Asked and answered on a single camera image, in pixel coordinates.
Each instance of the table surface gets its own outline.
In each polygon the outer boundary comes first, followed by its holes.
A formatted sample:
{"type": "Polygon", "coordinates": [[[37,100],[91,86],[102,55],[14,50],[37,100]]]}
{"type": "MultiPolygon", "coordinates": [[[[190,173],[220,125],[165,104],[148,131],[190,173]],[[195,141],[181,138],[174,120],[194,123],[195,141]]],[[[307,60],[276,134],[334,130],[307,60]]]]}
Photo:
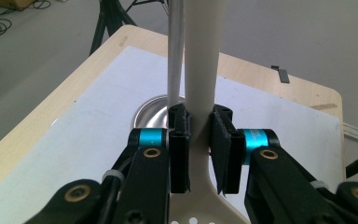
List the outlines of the table surface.
{"type": "MultiPolygon", "coordinates": [[[[51,123],[76,101],[127,46],[167,57],[168,38],[166,35],[134,26],[123,26],[112,35],[0,141],[0,181],[48,131],[51,123]]],[[[341,96],[332,89],[293,76],[289,76],[290,84],[281,83],[277,71],[222,53],[217,73],[219,76],[336,116],[340,119],[343,130],[341,96]]]]}

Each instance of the black bracket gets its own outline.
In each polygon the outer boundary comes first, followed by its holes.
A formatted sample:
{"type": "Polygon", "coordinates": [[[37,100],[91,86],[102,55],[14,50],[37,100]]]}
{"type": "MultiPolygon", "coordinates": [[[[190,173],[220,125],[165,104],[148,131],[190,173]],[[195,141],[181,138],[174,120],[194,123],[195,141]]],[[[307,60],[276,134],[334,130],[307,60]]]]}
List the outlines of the black bracket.
{"type": "Polygon", "coordinates": [[[245,137],[232,124],[232,110],[215,105],[211,115],[210,148],[217,193],[234,194],[240,190],[245,137]]]}
{"type": "Polygon", "coordinates": [[[290,83],[289,76],[287,75],[286,69],[281,69],[279,68],[278,65],[272,65],[271,68],[278,71],[281,83],[290,83]]]}
{"type": "Polygon", "coordinates": [[[100,200],[101,185],[80,179],[60,188],[26,224],[95,223],[101,209],[100,200]]]}
{"type": "Polygon", "coordinates": [[[345,223],[278,147],[253,151],[245,206],[252,223],[345,223]]]}
{"type": "Polygon", "coordinates": [[[190,190],[188,176],[188,151],[190,136],[190,115],[183,104],[168,110],[171,193],[185,193],[190,190]]]}
{"type": "Polygon", "coordinates": [[[133,157],[112,223],[167,223],[169,156],[165,147],[140,147],[133,157]]]}

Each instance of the metal bowl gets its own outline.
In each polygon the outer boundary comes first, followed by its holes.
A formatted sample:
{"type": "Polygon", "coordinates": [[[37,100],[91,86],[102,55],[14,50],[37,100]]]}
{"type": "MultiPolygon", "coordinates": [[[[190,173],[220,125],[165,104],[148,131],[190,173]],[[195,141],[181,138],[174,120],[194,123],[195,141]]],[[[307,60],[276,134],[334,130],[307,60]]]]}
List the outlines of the metal bowl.
{"type": "MultiPolygon", "coordinates": [[[[185,98],[179,96],[179,103],[185,98]]],[[[167,95],[156,96],[136,111],[131,121],[132,128],[168,128],[167,95]]]]}

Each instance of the gray floor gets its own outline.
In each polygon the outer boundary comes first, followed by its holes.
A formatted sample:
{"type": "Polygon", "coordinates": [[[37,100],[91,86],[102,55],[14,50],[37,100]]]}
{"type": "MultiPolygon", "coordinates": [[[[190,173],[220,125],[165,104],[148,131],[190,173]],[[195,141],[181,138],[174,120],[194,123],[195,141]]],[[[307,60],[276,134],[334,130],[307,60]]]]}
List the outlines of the gray floor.
{"type": "MultiPolygon", "coordinates": [[[[50,1],[5,16],[13,26],[0,37],[0,139],[88,58],[98,1],[50,1]]],[[[159,3],[130,14],[167,34],[159,3]]],[[[221,51],[337,90],[344,121],[358,127],[358,1],[227,0],[221,51]]],[[[357,142],[345,139],[345,149],[347,163],[358,157],[357,142]]]]}

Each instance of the tripod leg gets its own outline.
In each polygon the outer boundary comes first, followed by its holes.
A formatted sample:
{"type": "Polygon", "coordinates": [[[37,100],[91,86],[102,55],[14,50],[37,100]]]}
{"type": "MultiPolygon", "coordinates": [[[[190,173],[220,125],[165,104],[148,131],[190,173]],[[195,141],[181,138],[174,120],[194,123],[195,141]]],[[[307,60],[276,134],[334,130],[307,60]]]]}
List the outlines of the tripod leg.
{"type": "Polygon", "coordinates": [[[120,11],[117,6],[117,0],[104,0],[106,8],[106,28],[109,36],[114,34],[122,25],[123,21],[120,17],[120,11]]]}
{"type": "Polygon", "coordinates": [[[100,15],[98,17],[97,27],[95,28],[94,38],[92,39],[91,50],[89,51],[89,55],[91,55],[103,43],[103,34],[106,27],[106,22],[105,22],[105,12],[104,12],[102,1],[103,0],[100,0],[100,15]]]}
{"type": "Polygon", "coordinates": [[[129,14],[127,14],[128,10],[130,10],[130,8],[132,7],[132,4],[126,11],[126,10],[124,10],[123,6],[120,4],[120,2],[118,0],[115,1],[115,3],[117,5],[117,9],[119,11],[120,18],[124,21],[124,23],[136,26],[135,21],[133,21],[132,18],[129,16],[129,14]]]}

